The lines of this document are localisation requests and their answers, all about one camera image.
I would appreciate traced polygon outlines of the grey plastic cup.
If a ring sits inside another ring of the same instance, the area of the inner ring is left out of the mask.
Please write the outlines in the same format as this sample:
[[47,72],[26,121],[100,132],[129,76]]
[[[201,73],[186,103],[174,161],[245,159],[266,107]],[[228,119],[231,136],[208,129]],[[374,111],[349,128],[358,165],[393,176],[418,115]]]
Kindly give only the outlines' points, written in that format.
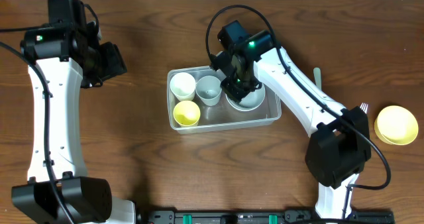
[[221,81],[215,76],[204,76],[196,83],[195,91],[205,105],[214,106],[221,97]]

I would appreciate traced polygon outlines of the clear plastic container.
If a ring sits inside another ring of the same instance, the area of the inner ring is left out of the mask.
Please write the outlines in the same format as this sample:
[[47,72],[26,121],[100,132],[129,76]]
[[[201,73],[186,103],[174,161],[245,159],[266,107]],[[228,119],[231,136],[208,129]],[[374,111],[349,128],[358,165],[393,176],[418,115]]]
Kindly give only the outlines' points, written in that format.
[[179,134],[204,133],[212,131],[224,131],[231,129],[241,129],[270,125],[281,117],[281,100],[268,87],[265,88],[263,102],[252,111],[238,111],[227,101],[223,93],[218,104],[214,106],[205,105],[198,96],[193,101],[199,106],[201,116],[198,125],[195,127],[181,127],[173,117],[173,110],[178,103],[178,99],[171,92],[171,79],[178,73],[186,72],[196,80],[203,76],[216,76],[223,80],[225,75],[221,71],[213,71],[209,66],[199,66],[192,68],[182,68],[170,70],[167,77],[167,104],[170,126]]

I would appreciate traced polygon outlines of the white plastic cup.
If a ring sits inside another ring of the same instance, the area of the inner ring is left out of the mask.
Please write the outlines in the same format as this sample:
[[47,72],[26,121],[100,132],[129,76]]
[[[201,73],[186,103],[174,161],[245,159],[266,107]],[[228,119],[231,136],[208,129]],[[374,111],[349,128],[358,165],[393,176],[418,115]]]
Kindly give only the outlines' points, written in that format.
[[179,101],[192,101],[195,97],[195,87],[195,78],[187,72],[174,75],[170,81],[171,92]]

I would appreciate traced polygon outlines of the yellow plastic cup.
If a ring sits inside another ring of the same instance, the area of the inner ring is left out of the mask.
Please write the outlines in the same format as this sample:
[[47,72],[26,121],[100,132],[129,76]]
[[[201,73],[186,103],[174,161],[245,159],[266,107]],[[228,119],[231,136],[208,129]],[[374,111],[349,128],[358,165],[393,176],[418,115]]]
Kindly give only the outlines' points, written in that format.
[[173,118],[181,127],[195,127],[200,120],[201,111],[193,101],[181,101],[173,109]]

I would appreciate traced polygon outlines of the mint green plastic spoon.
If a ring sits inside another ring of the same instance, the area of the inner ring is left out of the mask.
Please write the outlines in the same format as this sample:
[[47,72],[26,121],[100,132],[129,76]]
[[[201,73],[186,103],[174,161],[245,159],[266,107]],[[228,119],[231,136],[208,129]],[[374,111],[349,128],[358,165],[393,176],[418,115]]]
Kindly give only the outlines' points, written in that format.
[[322,90],[322,77],[321,77],[321,69],[316,67],[313,69],[313,76],[315,79],[315,85],[318,89]]

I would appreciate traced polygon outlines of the pink plastic fork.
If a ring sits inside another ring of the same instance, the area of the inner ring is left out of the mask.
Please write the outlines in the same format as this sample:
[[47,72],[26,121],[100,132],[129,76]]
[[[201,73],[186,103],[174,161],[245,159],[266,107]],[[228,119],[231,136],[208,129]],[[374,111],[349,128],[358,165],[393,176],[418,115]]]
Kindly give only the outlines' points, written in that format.
[[361,108],[361,110],[363,110],[363,112],[365,114],[367,114],[367,112],[368,112],[368,104],[367,103],[361,103],[360,108]]

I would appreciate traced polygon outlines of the yellow plastic bowl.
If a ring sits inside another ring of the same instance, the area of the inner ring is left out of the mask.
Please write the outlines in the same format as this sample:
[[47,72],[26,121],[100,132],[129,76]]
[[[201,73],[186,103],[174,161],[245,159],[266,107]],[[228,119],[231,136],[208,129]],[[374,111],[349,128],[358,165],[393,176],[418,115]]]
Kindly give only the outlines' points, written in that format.
[[390,105],[379,112],[374,121],[374,131],[384,143],[403,146],[417,138],[419,125],[409,110]]

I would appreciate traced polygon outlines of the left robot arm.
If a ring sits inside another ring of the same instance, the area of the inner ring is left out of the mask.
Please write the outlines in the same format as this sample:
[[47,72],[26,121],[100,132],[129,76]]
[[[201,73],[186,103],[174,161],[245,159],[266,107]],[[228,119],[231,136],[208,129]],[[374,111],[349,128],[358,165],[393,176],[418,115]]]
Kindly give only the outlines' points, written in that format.
[[101,87],[127,68],[117,46],[101,41],[90,6],[48,0],[46,25],[26,31],[19,56],[34,96],[34,142],[27,183],[11,190],[13,205],[36,223],[135,223],[132,201],[90,178],[80,143],[80,91]]

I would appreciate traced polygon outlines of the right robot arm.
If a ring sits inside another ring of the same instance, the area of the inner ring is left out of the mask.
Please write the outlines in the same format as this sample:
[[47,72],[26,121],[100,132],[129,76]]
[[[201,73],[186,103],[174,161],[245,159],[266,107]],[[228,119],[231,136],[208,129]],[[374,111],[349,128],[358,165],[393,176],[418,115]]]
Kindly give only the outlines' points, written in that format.
[[210,57],[224,73],[227,97],[241,103],[262,86],[271,89],[302,124],[309,137],[305,163],[319,183],[315,211],[323,219],[351,214],[352,189],[371,157],[368,118],[328,97],[291,61],[271,30],[248,34],[238,21],[217,35],[224,50]]

